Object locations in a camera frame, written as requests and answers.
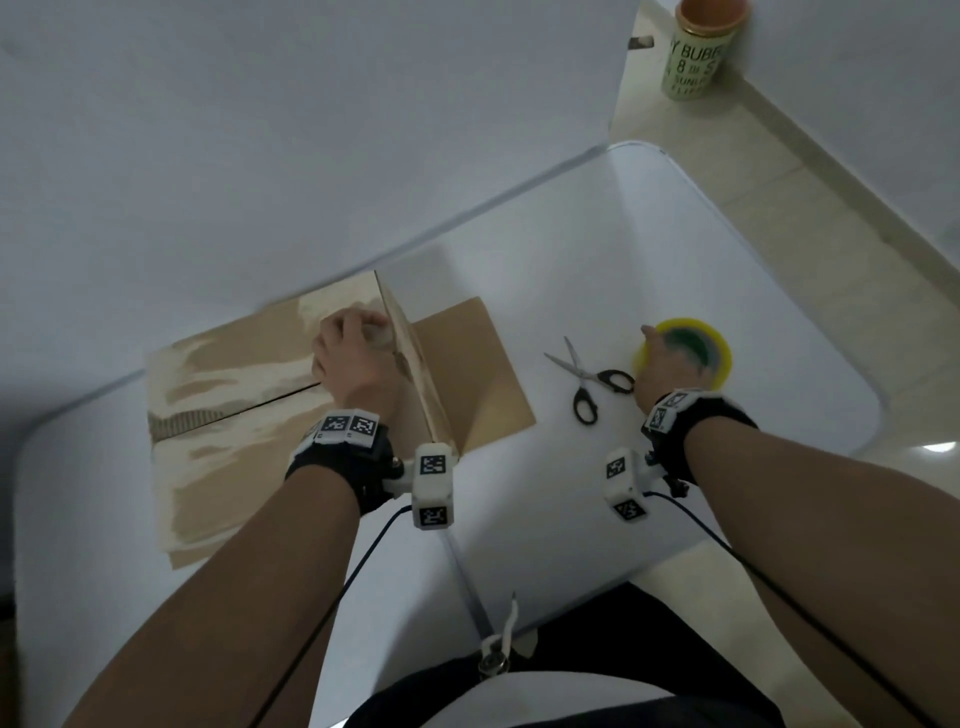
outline person's left arm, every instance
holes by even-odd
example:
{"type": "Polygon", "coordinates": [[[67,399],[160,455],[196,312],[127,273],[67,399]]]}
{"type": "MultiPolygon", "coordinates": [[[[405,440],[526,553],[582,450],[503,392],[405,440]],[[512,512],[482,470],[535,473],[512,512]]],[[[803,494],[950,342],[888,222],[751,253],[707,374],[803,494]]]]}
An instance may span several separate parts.
{"type": "MultiPolygon", "coordinates": [[[[368,347],[361,327],[388,323],[341,311],[324,320],[314,343],[315,370],[337,404],[384,422],[394,414],[399,374],[389,353],[368,347]]],[[[319,466],[293,472],[137,630],[66,725],[247,726],[343,586],[359,522],[357,497],[341,476],[319,466]]],[[[332,625],[272,713],[309,716],[332,625]]],[[[272,718],[264,725],[277,724],[272,718]]]]}

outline black scissor handle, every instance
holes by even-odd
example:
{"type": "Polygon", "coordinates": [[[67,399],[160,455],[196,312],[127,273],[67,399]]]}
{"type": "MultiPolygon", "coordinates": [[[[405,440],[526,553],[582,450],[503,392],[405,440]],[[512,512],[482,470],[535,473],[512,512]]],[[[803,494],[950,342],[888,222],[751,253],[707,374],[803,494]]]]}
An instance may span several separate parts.
{"type": "Polygon", "coordinates": [[[618,395],[629,395],[634,391],[634,378],[619,369],[605,369],[603,372],[597,373],[597,378],[618,395]],[[614,377],[619,379],[619,382],[614,381],[614,377]]]}
{"type": "Polygon", "coordinates": [[[581,387],[577,390],[577,394],[573,396],[573,416],[577,418],[583,425],[596,425],[599,415],[597,415],[597,404],[593,401],[593,397],[590,396],[584,387],[581,387]],[[589,410],[590,416],[592,419],[587,419],[581,413],[581,405],[585,404],[589,410]]]}

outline cable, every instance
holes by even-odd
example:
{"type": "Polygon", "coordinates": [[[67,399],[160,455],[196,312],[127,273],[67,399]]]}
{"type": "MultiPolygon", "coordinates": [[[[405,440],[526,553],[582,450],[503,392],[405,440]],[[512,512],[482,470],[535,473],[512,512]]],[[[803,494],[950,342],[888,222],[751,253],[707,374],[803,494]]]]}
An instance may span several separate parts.
{"type": "Polygon", "coordinates": [[[684,513],[686,513],[693,521],[703,528],[707,535],[710,536],[721,548],[723,548],[727,553],[730,554],[734,559],[736,559],[740,565],[749,571],[753,576],[763,582],[763,584],[780,599],[782,599],[787,606],[789,606],[797,615],[803,619],[807,624],[817,630],[824,638],[832,644],[834,647],[843,652],[847,657],[849,657],[853,662],[864,672],[870,675],[874,680],[876,680],[879,685],[887,691],[887,693],[894,698],[898,703],[903,706],[903,709],[907,713],[916,718],[923,726],[926,728],[941,728],[940,724],[937,723],[933,718],[931,718],[926,711],[917,705],[908,695],[906,695],[900,688],[894,685],[890,680],[888,680],[883,673],[881,673],[876,667],[871,665],[866,658],[861,657],[856,650],[850,647],[847,643],[837,637],[833,631],[823,624],[819,619],[811,615],[807,610],[790,594],[788,594],[777,582],[767,576],[763,571],[755,567],[749,561],[747,561],[743,556],[734,551],[727,543],[717,536],[709,526],[707,526],[703,521],[698,519],[693,512],[687,508],[682,503],[676,501],[670,496],[666,496],[663,493],[657,493],[656,491],[646,491],[644,497],[656,496],[661,497],[664,500],[669,500],[675,506],[680,508],[684,513]]]}
{"type": "Polygon", "coordinates": [[[260,706],[260,710],[256,712],[256,715],[253,716],[253,720],[250,721],[249,728],[256,728],[260,724],[260,721],[266,716],[267,712],[273,707],[276,699],[279,697],[280,693],[283,691],[283,688],[286,686],[287,682],[293,676],[294,672],[297,670],[297,667],[303,661],[303,658],[306,656],[306,653],[309,652],[310,647],[313,646],[313,643],[320,636],[320,633],[324,631],[326,623],[330,620],[330,616],[333,614],[333,611],[337,608],[337,605],[340,604],[340,600],[344,598],[344,594],[347,593],[347,589],[350,588],[350,584],[353,583],[353,579],[357,577],[357,574],[360,573],[360,570],[363,569],[363,565],[367,563],[367,559],[370,558],[370,555],[373,553],[373,550],[376,548],[376,545],[380,543],[380,540],[387,533],[387,529],[394,524],[394,521],[398,519],[404,513],[410,513],[413,510],[412,506],[405,505],[396,513],[394,513],[390,520],[387,521],[387,524],[380,531],[380,535],[377,536],[370,548],[367,549],[367,553],[363,555],[363,558],[360,559],[360,563],[357,564],[357,568],[353,570],[353,573],[350,575],[350,578],[347,580],[347,583],[344,584],[344,588],[340,590],[340,593],[337,594],[337,598],[333,600],[333,603],[330,605],[330,608],[326,610],[326,614],[321,618],[320,622],[314,627],[313,632],[310,633],[310,636],[306,639],[306,642],[303,643],[303,647],[300,648],[300,652],[297,653],[297,656],[293,659],[293,662],[290,663],[290,666],[286,669],[280,679],[274,685],[274,689],[270,691],[270,694],[267,695],[267,699],[263,702],[263,705],[260,706]]]}

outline open cardboard flap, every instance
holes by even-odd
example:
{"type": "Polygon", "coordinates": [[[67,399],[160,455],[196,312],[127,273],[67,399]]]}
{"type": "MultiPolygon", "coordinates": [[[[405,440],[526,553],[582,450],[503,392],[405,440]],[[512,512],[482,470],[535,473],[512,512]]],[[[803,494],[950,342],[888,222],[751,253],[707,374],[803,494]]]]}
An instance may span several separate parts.
{"type": "MultiPolygon", "coordinates": [[[[458,303],[412,328],[461,454],[536,424],[483,301],[458,303]]],[[[170,565],[180,569],[212,556],[231,534],[171,551],[170,565]]]]}

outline person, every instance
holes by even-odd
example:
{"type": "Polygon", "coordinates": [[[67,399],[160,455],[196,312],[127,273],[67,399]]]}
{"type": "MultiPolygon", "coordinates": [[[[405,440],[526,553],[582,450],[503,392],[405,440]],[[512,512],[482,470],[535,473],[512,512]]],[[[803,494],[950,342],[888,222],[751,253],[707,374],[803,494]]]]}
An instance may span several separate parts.
{"type": "MultiPolygon", "coordinates": [[[[397,369],[388,353],[367,345],[364,324],[388,321],[357,310],[325,319],[315,369],[337,404],[388,424],[397,369]]],[[[643,333],[649,359],[635,389],[643,413],[678,388],[708,383],[708,373],[668,349],[653,328],[643,333]]],[[[696,424],[683,451],[740,554],[937,724],[960,725],[960,502],[907,474],[721,416],[696,424]]],[[[66,724],[249,725],[344,584],[360,518],[360,500],[334,471],[293,471],[120,649],[66,724]]],[[[755,586],[783,636],[863,725],[918,724],[766,587],[755,586]]],[[[332,625],[262,725],[307,724],[332,625]]],[[[348,726],[783,724],[770,700],[629,584],[541,627],[533,656],[513,655],[511,665],[486,681],[476,655],[415,673],[374,695],[348,726]]]]}

